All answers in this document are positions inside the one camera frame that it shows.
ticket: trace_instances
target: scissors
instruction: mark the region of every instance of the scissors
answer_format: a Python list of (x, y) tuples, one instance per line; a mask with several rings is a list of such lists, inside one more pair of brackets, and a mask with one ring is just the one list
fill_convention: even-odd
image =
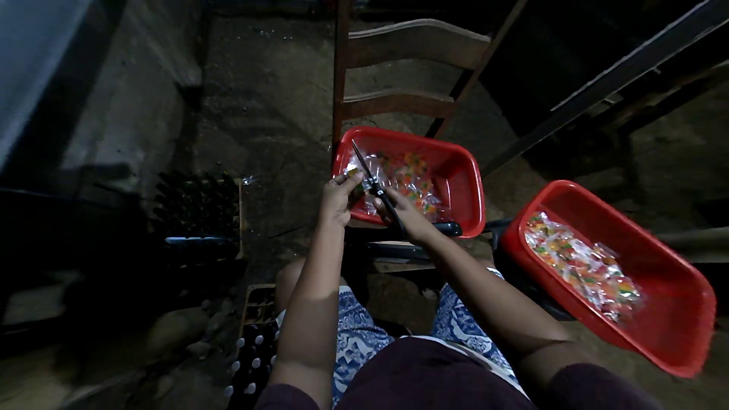
[(397, 226), (397, 229), (399, 230), (400, 234), (403, 238), (407, 238), (405, 235), (405, 226), (402, 224), (402, 221), (397, 216), (397, 212), (395, 212), (395, 207), (392, 206), (392, 202), (390, 201), (390, 197), (387, 196), (385, 193), (385, 190), (382, 188), (382, 185), (378, 182), (378, 180), (372, 176), (372, 172), (370, 172), (370, 167), (367, 166), (365, 163), (365, 159), (362, 157), (362, 154), (359, 152), (359, 148), (357, 148), (357, 144), (354, 143), (354, 140), (352, 140), (352, 147), (354, 147), (354, 153), (357, 155), (357, 159), (359, 159), (359, 163), (362, 165), (362, 168), (364, 169), (364, 177), (367, 180), (367, 183), (370, 185), (370, 193), (382, 201), (383, 204), (385, 204), (385, 209), (387, 209), (387, 212), (390, 214), (390, 218), (392, 219), (392, 222), (394, 225)]

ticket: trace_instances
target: red basket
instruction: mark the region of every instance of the red basket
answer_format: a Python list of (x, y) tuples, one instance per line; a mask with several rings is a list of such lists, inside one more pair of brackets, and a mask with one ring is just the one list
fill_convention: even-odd
[[(526, 221), (535, 212), (564, 223), (585, 243), (601, 242), (619, 256), (626, 276), (640, 286), (643, 306), (617, 324), (529, 248)], [(716, 298), (706, 278), (636, 223), (570, 181), (551, 182), (525, 206), (500, 246), (557, 302), (601, 339), (644, 355), (680, 377), (696, 375), (706, 360), (714, 328)]]
[[(353, 155), (352, 139), (356, 139), (357, 147), (365, 152), (382, 151), (395, 156), (408, 151), (417, 151), (431, 169), (435, 193), (446, 206), (451, 208), (453, 221), (461, 224), (463, 229), (461, 237), (472, 238), (483, 231), (486, 211), (483, 205), (481, 175), (475, 158), (465, 148), (450, 142), (382, 128), (351, 128), (344, 133), (337, 149), (337, 157), (332, 167), (333, 176), (341, 174), (347, 167), (349, 158)], [(378, 215), (366, 213), (364, 200), (355, 204), (352, 217), (383, 224)]]

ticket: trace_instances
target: dark maroon shirt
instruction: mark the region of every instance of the dark maroon shirt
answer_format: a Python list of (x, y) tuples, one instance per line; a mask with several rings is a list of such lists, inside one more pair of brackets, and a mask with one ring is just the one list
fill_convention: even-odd
[[(576, 364), (560, 370), (547, 389), (554, 409), (660, 409), (644, 392), (604, 368)], [(337, 410), (537, 410), (511, 384), (473, 359), (434, 341), (398, 339), (357, 372)], [(318, 410), (288, 384), (266, 387), (256, 410)]]

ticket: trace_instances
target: chair slat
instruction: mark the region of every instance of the chair slat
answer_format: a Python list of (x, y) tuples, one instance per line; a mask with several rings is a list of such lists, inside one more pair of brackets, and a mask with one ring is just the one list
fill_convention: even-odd
[(491, 38), (424, 18), (348, 35), (348, 69), (403, 58), (427, 58), (464, 69), (475, 69)]
[(414, 112), (430, 117), (447, 117), (456, 108), (449, 96), (419, 90), (383, 90), (344, 97), (342, 120), (383, 114), (385, 112)]

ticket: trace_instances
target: plastic bag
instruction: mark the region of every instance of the plastic bag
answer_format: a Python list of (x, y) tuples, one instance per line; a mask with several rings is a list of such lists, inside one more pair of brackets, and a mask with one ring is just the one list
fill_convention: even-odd
[(638, 287), (623, 274), (616, 254), (605, 245), (588, 246), (544, 212), (535, 212), (526, 223), (524, 239), (539, 259), (611, 320), (619, 322), (639, 306)]
[[(428, 163), (422, 155), (417, 152), (387, 155), (381, 151), (367, 154), (362, 150), (360, 153), (372, 176), (382, 187), (392, 187), (410, 199), (430, 222), (451, 221), (450, 209), (436, 195)], [(354, 175), (358, 171), (365, 172), (361, 167), (352, 150), (347, 167), (344, 168), (345, 172), (347, 175)], [(365, 192), (362, 209), (368, 215), (375, 215), (377, 209), (373, 204), (374, 196), (370, 195), (370, 188), (365, 179), (362, 183)]]

